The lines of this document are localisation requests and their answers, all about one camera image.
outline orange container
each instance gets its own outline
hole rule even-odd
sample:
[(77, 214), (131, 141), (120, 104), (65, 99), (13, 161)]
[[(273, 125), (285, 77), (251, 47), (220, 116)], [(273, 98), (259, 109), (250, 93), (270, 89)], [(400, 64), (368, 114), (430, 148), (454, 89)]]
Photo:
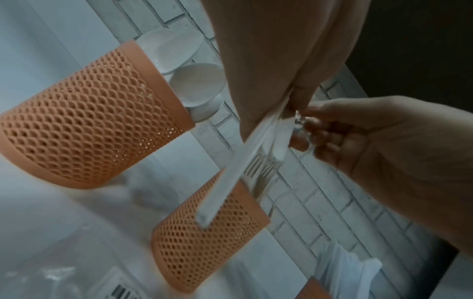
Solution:
[(270, 223), (248, 189), (238, 182), (210, 226), (201, 229), (195, 221), (197, 207), (218, 175), (153, 231), (151, 248), (156, 265), (167, 282), (184, 293), (193, 292)]
[(296, 299), (331, 299), (329, 293), (313, 277), (309, 278)]
[(89, 189), (194, 126), (131, 40), (0, 115), (0, 153), (40, 179)]

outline white label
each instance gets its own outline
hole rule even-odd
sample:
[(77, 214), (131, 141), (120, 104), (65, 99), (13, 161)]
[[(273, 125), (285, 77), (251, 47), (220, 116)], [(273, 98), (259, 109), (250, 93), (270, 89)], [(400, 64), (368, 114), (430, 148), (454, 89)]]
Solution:
[(87, 292), (87, 299), (149, 299), (122, 270), (113, 267)]

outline clear plastic bag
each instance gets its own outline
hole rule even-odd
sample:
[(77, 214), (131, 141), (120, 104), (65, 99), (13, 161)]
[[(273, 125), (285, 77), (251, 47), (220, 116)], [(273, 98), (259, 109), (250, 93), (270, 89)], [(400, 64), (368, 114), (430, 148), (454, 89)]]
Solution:
[(371, 281), (381, 266), (378, 259), (360, 261), (332, 241), (319, 255), (314, 278), (333, 299), (368, 299)]
[(0, 277), (0, 298), (149, 299), (112, 250), (87, 227)]

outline dark background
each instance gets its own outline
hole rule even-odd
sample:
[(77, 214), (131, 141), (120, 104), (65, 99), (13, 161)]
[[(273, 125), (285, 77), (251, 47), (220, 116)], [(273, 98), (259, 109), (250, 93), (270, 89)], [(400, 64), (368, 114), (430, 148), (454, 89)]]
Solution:
[(473, 0), (373, 0), (347, 65), (369, 97), (473, 112)]

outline white brick wall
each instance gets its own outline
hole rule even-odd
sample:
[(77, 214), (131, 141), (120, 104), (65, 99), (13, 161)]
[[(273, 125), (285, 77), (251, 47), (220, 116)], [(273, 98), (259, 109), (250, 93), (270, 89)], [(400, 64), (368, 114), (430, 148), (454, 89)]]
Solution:
[[(87, 0), (113, 35), (120, 41), (136, 38), (155, 28), (168, 27), (178, 33), (201, 31), (205, 41), (192, 58), (195, 63), (221, 65), (214, 32), (198, 0)], [(363, 89), (346, 66), (322, 83), (312, 101), (365, 97)], [(242, 144), (238, 115), (228, 86), (220, 93), (224, 105), (209, 121), (198, 124), (192, 134), (215, 163), (223, 168), (232, 151)], [(316, 256), (329, 239), (336, 239), (360, 259), (377, 257), (382, 271), (374, 278), (370, 298), (426, 298), (427, 284), (441, 275), (451, 250), (445, 243), (371, 199), (344, 174), (316, 160), (312, 153), (291, 150), (263, 198), (269, 212), (277, 204), (268, 230), (301, 271), (309, 277)]]

